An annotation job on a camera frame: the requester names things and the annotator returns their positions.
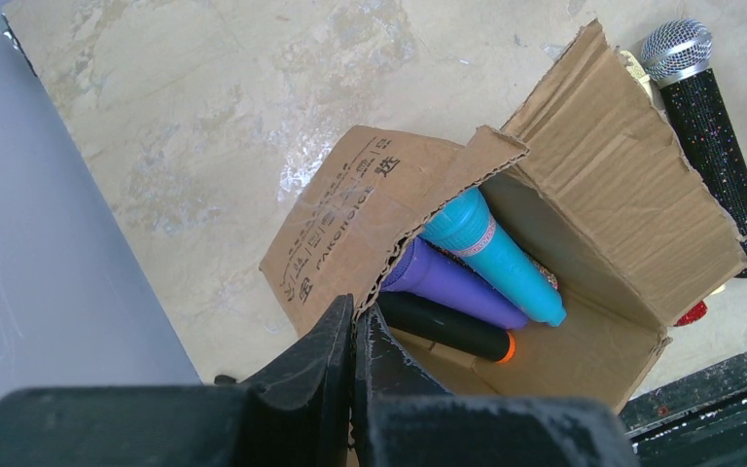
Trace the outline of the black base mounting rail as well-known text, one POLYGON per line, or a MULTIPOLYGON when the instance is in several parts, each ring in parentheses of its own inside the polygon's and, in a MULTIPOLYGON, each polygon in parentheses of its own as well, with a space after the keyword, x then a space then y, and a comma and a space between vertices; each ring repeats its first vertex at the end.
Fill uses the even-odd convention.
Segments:
POLYGON ((629 401, 643 466, 747 466, 747 351, 629 401))

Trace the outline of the brown cardboard box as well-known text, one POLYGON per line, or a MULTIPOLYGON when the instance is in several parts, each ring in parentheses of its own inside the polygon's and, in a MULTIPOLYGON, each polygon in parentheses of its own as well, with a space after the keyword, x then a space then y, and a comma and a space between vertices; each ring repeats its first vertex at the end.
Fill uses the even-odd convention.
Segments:
POLYGON ((407 243, 473 187, 556 276, 567 316, 519 332, 505 364, 400 341, 455 393, 581 396, 619 411, 668 345, 668 329, 747 264, 735 223, 592 21, 500 129, 481 126, 465 145, 351 128, 261 272, 305 334, 337 296, 371 305, 407 243))

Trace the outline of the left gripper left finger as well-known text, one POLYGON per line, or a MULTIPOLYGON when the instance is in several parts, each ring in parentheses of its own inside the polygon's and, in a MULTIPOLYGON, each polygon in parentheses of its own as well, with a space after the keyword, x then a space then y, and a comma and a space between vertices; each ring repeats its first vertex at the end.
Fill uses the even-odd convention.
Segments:
POLYGON ((352 305, 239 383, 40 387, 0 400, 0 466, 339 466, 352 305))

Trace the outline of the teal microphone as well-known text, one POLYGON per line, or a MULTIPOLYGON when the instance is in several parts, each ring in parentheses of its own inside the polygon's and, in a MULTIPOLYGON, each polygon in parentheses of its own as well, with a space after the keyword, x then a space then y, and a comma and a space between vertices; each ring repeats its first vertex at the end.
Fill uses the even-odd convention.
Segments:
POLYGON ((492 215, 480 189, 449 201, 420 236, 461 259, 531 320, 557 327, 561 296, 492 215))

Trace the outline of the multicolour glitter microphone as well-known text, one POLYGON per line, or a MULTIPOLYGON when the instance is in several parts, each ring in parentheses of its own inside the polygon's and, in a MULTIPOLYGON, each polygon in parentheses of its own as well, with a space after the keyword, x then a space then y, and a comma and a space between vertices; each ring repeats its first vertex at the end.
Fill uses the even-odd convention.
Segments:
POLYGON ((535 260, 527 252, 525 252, 524 255, 532 263, 532 265, 537 268, 537 270, 548 281, 548 283, 555 290, 557 290, 558 289, 558 281, 557 281, 556 276, 549 269, 547 269, 545 266, 543 266, 541 263, 539 263, 537 260, 535 260))

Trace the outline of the black orange-tipped microphone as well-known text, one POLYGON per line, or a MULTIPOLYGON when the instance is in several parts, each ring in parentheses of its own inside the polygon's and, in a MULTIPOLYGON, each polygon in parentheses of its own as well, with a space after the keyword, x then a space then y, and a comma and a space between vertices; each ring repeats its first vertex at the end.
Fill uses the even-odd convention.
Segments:
POLYGON ((386 323, 400 331, 502 364, 516 353, 510 331, 410 293, 383 293, 376 300, 386 323))

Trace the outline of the red glitter microphone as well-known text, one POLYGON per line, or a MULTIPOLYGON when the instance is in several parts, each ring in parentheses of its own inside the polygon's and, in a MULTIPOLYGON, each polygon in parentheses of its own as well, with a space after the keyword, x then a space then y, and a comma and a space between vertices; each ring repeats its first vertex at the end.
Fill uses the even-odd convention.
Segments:
POLYGON ((700 301, 694 305, 687 313, 681 316, 676 323, 675 327, 684 327, 693 324, 694 322, 702 319, 708 312, 708 306, 704 301, 700 301))

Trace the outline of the purple microphone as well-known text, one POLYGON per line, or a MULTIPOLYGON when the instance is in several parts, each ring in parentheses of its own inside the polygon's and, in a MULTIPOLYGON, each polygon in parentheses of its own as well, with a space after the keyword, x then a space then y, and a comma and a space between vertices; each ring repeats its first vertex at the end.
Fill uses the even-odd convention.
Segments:
POLYGON ((421 238, 408 245, 380 290, 412 293, 506 330, 521 329, 529 322, 527 315, 478 274, 421 238))

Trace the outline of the black glitter microphone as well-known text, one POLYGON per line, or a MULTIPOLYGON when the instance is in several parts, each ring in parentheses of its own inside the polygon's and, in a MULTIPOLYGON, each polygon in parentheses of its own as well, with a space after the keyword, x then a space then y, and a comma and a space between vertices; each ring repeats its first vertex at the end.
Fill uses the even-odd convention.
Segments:
MULTIPOLYGON (((709 60, 712 34, 675 19, 652 31, 640 57, 690 165, 735 222, 747 257, 747 165, 709 60)), ((747 278, 747 267, 737 275, 747 278)))

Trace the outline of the cream microphone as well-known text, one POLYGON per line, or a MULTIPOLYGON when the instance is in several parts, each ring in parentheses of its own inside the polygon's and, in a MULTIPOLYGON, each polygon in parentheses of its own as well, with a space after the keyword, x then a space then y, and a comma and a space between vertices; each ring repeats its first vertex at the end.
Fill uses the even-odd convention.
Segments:
POLYGON ((629 75, 642 87, 649 98, 653 100, 654 93, 651 85, 651 77, 644 70, 636 56, 628 50, 618 50, 618 54, 629 75))

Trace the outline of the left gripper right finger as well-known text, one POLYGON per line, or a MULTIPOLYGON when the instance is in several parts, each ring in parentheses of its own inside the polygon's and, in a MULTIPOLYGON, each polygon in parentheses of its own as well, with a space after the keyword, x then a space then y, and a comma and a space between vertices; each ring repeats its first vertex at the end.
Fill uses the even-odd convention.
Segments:
POLYGON ((363 466, 635 466, 610 409, 583 398, 459 396, 388 330, 357 320, 353 436, 363 466))

